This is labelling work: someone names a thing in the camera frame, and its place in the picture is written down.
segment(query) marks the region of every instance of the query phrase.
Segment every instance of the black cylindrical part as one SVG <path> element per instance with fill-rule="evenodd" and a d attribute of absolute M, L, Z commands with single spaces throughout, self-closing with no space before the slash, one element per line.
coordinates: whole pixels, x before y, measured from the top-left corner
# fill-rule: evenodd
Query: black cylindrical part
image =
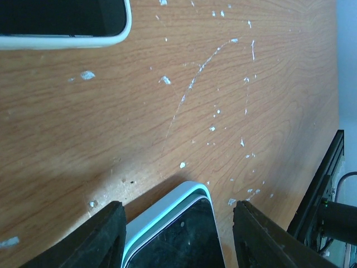
<path fill-rule="evenodd" d="M 325 202 L 319 206 L 317 219 L 324 236 L 357 245 L 357 207 Z"/>

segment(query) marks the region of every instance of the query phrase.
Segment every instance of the wood grain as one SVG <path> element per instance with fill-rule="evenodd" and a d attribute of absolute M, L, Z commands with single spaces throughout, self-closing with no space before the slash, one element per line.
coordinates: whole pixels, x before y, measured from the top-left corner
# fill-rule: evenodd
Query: wood grain
<path fill-rule="evenodd" d="M 0 52 L 0 241 L 20 239 L 1 267 L 112 200 L 132 219 L 184 180 L 209 181 L 236 267 L 228 200 L 287 228 L 338 128 L 334 0 L 131 5 L 121 44 Z"/>

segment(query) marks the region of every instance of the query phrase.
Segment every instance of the white paint speck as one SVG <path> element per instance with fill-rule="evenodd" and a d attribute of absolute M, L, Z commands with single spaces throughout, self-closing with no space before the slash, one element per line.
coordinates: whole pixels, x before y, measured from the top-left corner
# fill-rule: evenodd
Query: white paint speck
<path fill-rule="evenodd" d="M 255 40 L 252 41 L 252 57 L 253 57 L 253 61 L 255 61 L 255 55 L 254 55 L 254 43 Z"/>
<path fill-rule="evenodd" d="M 90 80 L 95 78 L 95 74 L 91 71 L 84 71 L 80 74 L 80 77 L 82 77 L 83 80 Z"/>
<path fill-rule="evenodd" d="M 164 81 L 165 84 L 167 85 L 171 85 L 171 81 L 169 80 L 169 78 L 167 76 L 163 76 L 158 82 L 160 83 L 161 81 Z"/>
<path fill-rule="evenodd" d="M 233 198 L 230 198 L 230 199 L 228 200 L 228 204 L 229 204 L 229 205 L 233 205 L 235 202 L 237 202 L 237 200 L 236 200 L 236 199 L 233 199 Z"/>
<path fill-rule="evenodd" d="M 12 237 L 12 238 L 10 238 L 8 240 L 0 242 L 0 249 L 13 247 L 13 246 L 19 244 L 19 242 L 20 242 L 20 240 L 18 239 L 17 236 Z"/>

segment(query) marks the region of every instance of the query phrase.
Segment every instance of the black metal frame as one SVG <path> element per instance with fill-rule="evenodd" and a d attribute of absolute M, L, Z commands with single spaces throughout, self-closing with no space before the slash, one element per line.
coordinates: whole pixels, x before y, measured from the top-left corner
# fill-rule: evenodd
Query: black metal frame
<path fill-rule="evenodd" d="M 287 230 L 294 238 L 315 251 L 320 249 L 321 244 L 317 211 L 323 201 L 332 202 L 331 180 L 343 155 L 344 131 L 338 130 Z"/>

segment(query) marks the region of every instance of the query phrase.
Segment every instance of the black cable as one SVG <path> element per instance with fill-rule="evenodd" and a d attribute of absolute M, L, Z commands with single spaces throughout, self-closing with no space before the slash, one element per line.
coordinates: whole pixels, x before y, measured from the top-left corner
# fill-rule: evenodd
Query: black cable
<path fill-rule="evenodd" d="M 348 172 L 346 173 L 345 175 L 343 175 L 341 177 L 341 179 L 339 180 L 339 183 L 337 184 L 337 187 L 336 187 L 336 195 L 335 195 L 335 202 L 337 202 L 337 198 L 340 194 L 340 190 L 341 190 L 341 185 L 342 183 L 348 178 L 348 177 L 351 177 L 351 176 L 356 176 L 357 175 L 357 171 L 352 171 L 352 172 Z"/>
<path fill-rule="evenodd" d="M 333 241 L 334 241 L 333 238 L 330 238 L 329 240 L 327 240 L 324 247 L 322 249 L 320 249 L 317 253 L 320 255 L 323 255 L 325 253 L 325 251 L 331 246 Z"/>
<path fill-rule="evenodd" d="M 345 175 L 343 175 L 341 177 L 341 179 L 339 180 L 339 182 L 337 183 L 337 187 L 336 187 L 336 194 L 335 194 L 335 200 L 334 202 L 338 201 L 338 197 L 340 194 L 340 190 L 341 190 L 341 185 L 342 183 L 351 176 L 357 176 L 357 171 L 352 171 L 352 172 L 348 172 Z M 325 253 L 325 251 L 331 246 L 332 242 L 334 241 L 333 238 L 329 238 L 329 240 L 326 241 L 325 245 L 323 246 L 322 249 L 320 249 L 317 253 L 319 253 L 320 255 L 323 255 Z"/>

